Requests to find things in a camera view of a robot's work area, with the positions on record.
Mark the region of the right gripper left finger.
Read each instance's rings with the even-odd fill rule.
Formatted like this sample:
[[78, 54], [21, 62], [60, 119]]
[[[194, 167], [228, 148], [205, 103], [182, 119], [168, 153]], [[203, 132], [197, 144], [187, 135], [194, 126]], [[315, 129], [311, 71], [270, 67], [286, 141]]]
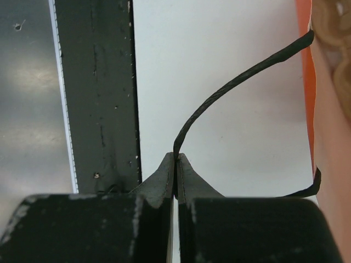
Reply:
[[129, 193], [22, 200], [1, 237], [1, 262], [171, 262], [173, 153]]

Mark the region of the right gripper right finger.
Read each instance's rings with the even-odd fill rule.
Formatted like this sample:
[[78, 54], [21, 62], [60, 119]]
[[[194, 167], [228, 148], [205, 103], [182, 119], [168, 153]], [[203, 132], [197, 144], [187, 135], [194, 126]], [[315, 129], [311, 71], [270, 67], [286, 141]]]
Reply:
[[177, 159], [181, 262], [342, 262], [318, 206], [301, 197], [224, 197]]

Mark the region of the orange paper bag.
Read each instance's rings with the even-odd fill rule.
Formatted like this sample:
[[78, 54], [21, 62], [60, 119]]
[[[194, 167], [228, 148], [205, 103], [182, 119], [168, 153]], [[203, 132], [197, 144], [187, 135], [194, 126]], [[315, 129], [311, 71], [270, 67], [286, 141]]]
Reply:
[[[312, 1], [297, 1], [301, 32], [312, 28]], [[350, 262], [350, 119], [341, 109], [332, 81], [329, 52], [315, 34], [302, 54], [307, 129], [313, 171], [321, 175], [317, 200], [342, 258]]]

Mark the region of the brown pulp cup carrier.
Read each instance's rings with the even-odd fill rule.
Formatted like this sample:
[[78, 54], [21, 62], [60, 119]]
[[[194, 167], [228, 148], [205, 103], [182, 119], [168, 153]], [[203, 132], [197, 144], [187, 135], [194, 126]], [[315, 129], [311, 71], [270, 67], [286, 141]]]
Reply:
[[312, 1], [312, 28], [327, 51], [338, 53], [332, 81], [350, 119], [350, 1]]

